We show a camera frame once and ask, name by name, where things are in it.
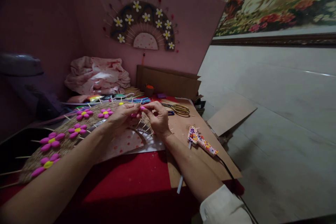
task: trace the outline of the pink flower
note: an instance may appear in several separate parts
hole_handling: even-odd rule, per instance
[[[99,118],[103,118],[103,117],[105,117],[105,118],[108,118],[110,115],[112,115],[113,114],[113,111],[111,111],[111,109],[110,108],[108,108],[108,109],[102,109],[101,110],[101,113],[98,115],[98,117]]]
[[[89,118],[90,115],[92,115],[93,112],[91,110],[89,110],[88,108],[85,109],[84,111],[77,111],[77,120],[82,119],[83,117],[85,118]]]
[[[59,158],[59,155],[57,153],[52,155],[50,159],[48,157],[42,158],[40,162],[43,166],[39,167],[35,171],[33,171],[31,176],[36,177],[36,176],[40,175],[42,172],[44,172],[45,170],[50,168],[53,164],[55,164],[59,160],[60,160],[60,158]]]
[[[280,17],[280,23],[289,23],[290,21],[292,21],[295,18],[295,15],[292,13],[286,13],[283,14]]]
[[[262,23],[262,22],[273,23],[273,22],[277,21],[279,19],[279,17],[280,17],[279,14],[273,13],[271,15],[267,15],[267,16],[262,17],[260,19],[259,23]]]
[[[303,11],[314,3],[315,0],[301,0],[294,8],[297,11]]]
[[[75,138],[78,134],[85,134],[86,133],[86,125],[81,126],[80,124],[75,124],[75,126],[69,129],[70,139]]]
[[[47,138],[43,138],[40,140],[41,144],[44,144],[44,146],[42,146],[41,151],[47,151],[50,149],[50,147],[57,147],[60,145],[59,140],[64,138],[64,134],[58,134],[56,132],[50,133],[49,137]]]
[[[251,26],[251,28],[249,29],[250,32],[256,32],[257,30],[259,30],[260,25],[255,24],[253,26]]]
[[[267,23],[263,23],[262,25],[260,25],[261,29],[264,29],[267,26]]]

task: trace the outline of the white tiled wall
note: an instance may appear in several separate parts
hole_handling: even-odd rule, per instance
[[[258,109],[229,141],[259,223],[336,211],[336,49],[210,46],[204,119],[244,96]]]

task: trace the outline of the woven jute fan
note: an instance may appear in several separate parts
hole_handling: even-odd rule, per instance
[[[69,118],[69,121],[67,121],[62,126],[58,127],[57,129],[53,131],[54,134],[56,133],[57,135],[61,134],[63,136],[64,134],[64,137],[59,141],[59,146],[50,147],[47,151],[41,151],[41,149],[44,146],[41,146],[40,148],[38,148],[31,155],[31,157],[25,162],[24,167],[20,171],[20,177],[19,177],[18,183],[28,183],[29,181],[31,181],[33,179],[32,173],[37,168],[41,167],[41,160],[43,158],[50,158],[52,155],[56,153],[61,158],[66,153],[71,151],[76,145],[76,143],[78,143],[81,139],[83,139],[83,137],[85,137],[88,133],[91,133],[90,130],[92,130],[92,128],[94,129],[97,127],[96,124],[100,124],[105,119],[104,116],[108,114],[108,112],[106,111],[105,113],[103,113],[101,111],[102,109],[104,110],[110,109],[111,111],[115,111],[118,107],[119,107],[119,102],[102,103],[94,107],[91,107],[89,111],[92,111],[92,113],[91,112],[88,113],[88,111],[86,111],[86,113],[85,111],[80,111],[78,112],[78,115],[74,116],[73,118]],[[86,125],[85,134],[83,130],[82,130],[82,133],[80,133],[80,128],[77,130],[75,129],[76,124],[80,124],[81,126]],[[73,135],[71,136],[72,133],[69,132],[69,129],[71,128],[73,128],[75,132],[78,133],[77,136],[75,137]],[[151,136],[154,134],[149,118],[144,112],[142,113],[142,118],[141,118],[141,121],[138,123],[138,125],[134,126],[133,128],[128,128],[128,129],[135,131],[135,133],[137,133],[139,137],[142,139],[143,143],[151,141],[151,138],[148,136]],[[142,133],[145,131],[147,132],[146,138],[144,138],[144,136],[142,135]],[[50,142],[55,141],[55,138],[50,138]]]

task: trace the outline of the jute rope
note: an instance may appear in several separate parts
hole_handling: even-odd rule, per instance
[[[44,157],[50,158],[55,153],[58,153],[60,158],[62,158],[66,153],[68,153],[69,151],[71,151],[74,148],[74,145],[76,145],[76,143],[80,140],[79,137],[83,137],[83,135],[78,134],[78,136],[76,136],[73,139],[69,138],[70,133],[69,133],[68,130],[70,128],[73,128],[75,126],[75,124],[79,123],[81,126],[86,125],[87,129],[90,129],[90,128],[94,127],[94,124],[96,124],[99,121],[104,119],[104,118],[99,118],[98,117],[98,114],[101,113],[101,111],[100,111],[101,109],[111,109],[111,111],[115,111],[118,107],[119,107],[119,101],[118,102],[98,104],[98,105],[90,108],[90,110],[93,112],[93,114],[90,115],[89,118],[83,118],[81,120],[77,120],[76,119],[77,115],[75,115],[73,118],[68,120],[66,123],[64,123],[63,125],[61,125],[57,129],[55,129],[54,132],[56,132],[57,134],[61,134],[61,133],[65,134],[64,138],[62,140],[60,140],[61,144],[57,148],[51,147],[46,152],[41,151],[41,147],[43,146],[43,145],[41,145],[41,147],[39,147],[32,154],[32,156],[25,162],[25,164],[22,168],[22,171],[20,172],[19,183],[28,183],[29,181],[31,181],[31,179],[32,179],[31,175],[32,175],[33,171],[42,166],[41,162],[40,162],[42,158],[44,158]],[[143,128],[143,126],[145,124],[145,127],[142,131],[147,130],[146,133],[148,133],[148,134],[152,134],[154,132],[152,130],[150,120],[144,112],[142,113],[141,121],[142,121],[142,123],[137,127],[137,129],[135,129],[135,128],[128,128],[128,129],[131,129],[131,130],[135,131],[140,136],[142,141],[144,143],[146,143],[146,142],[150,141],[151,138],[145,139],[142,136],[142,134],[140,133],[140,129]]]

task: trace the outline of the fabric pile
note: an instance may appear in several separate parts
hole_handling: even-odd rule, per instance
[[[121,66],[121,59],[84,56],[71,62],[65,85],[81,95],[124,94],[131,78]]]

